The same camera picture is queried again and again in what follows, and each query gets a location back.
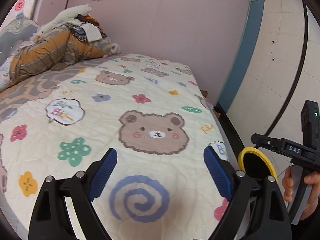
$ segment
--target blue gripper pad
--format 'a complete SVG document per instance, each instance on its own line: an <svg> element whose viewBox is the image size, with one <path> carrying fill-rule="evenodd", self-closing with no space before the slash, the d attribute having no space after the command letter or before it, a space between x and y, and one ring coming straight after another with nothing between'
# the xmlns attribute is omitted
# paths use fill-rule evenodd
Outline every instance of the blue gripper pad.
<svg viewBox="0 0 320 240"><path fill-rule="evenodd" d="M100 197L116 164L117 152L112 149L91 180L90 192L88 194L89 201L92 202L95 198Z"/></svg>
<svg viewBox="0 0 320 240"><path fill-rule="evenodd" d="M225 163L226 165L230 165L230 163L228 161L221 160L212 147L206 147L204 149L203 156L204 163L207 166L209 173L214 183L216 184L220 195L222 197L225 197L228 200L228 202L230 202L233 198L232 182L221 165L222 162L228 163Z"/></svg>

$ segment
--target bed cover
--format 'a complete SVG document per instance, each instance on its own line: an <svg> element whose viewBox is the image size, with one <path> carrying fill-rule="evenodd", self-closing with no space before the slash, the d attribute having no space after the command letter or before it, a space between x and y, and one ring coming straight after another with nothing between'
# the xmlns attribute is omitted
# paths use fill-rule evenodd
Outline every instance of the bed cover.
<svg viewBox="0 0 320 240"><path fill-rule="evenodd" d="M187 66L137 54L95 59L0 95L0 207L22 239L44 178L86 170L110 147L117 165L93 206L113 240L208 239L219 223L228 202L203 151L223 139Z"/></svg>

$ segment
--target polka dot green flower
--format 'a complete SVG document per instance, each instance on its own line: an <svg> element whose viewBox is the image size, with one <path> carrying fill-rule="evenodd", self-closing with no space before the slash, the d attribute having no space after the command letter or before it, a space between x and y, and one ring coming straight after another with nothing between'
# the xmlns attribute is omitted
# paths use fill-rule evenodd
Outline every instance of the polka dot green flower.
<svg viewBox="0 0 320 240"><path fill-rule="evenodd" d="M78 166L82 161L82 156L89 155L92 150L89 145L83 143L84 139L82 137L74 139L72 143L60 143L62 152L59 152L58 159L68 160L72 167Z"/></svg>

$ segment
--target pink wall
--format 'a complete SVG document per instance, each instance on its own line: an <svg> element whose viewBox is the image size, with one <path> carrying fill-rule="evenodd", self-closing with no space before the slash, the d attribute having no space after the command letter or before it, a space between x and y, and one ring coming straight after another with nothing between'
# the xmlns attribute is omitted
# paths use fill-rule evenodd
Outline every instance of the pink wall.
<svg viewBox="0 0 320 240"><path fill-rule="evenodd" d="M33 20L40 26L52 21L66 7L67 0L38 0Z"/></svg>
<svg viewBox="0 0 320 240"><path fill-rule="evenodd" d="M64 9L66 0L41 0L41 25ZM69 0L87 4L123 53L140 53L191 67L199 87L215 102L231 69L249 0Z"/></svg>

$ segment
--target blue spiral print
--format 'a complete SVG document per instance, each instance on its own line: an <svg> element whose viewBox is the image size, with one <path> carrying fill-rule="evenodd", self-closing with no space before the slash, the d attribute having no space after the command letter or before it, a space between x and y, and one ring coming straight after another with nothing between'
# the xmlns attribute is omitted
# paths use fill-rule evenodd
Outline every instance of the blue spiral print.
<svg viewBox="0 0 320 240"><path fill-rule="evenodd" d="M143 175L136 175L136 176L128 176L124 179L120 180L117 185L113 188L113 190L110 193L109 197L109 206L112 214L117 218L121 219L121 217L117 214L116 208L115 208L115 200L116 200L116 194L117 192L124 186L127 186L132 183L143 183L146 185L149 185L153 187L159 194L161 195L161 206L158 208L158 210L151 214L151 215L136 215L134 214L128 207L128 199L130 196L133 195L143 195L147 201L145 203L135 203L134 208L136 210L146 212L152 208L152 206L156 203L155 197L151 195L148 191L146 191L143 188L136 188L127 191L124 194L124 208L126 212L129 214L129 216L134 219L135 221L142 222L142 223L150 223L155 222L158 219L162 218L163 215L166 213L169 207L170 202L170 195L169 192L155 179L150 179L147 176Z"/></svg>

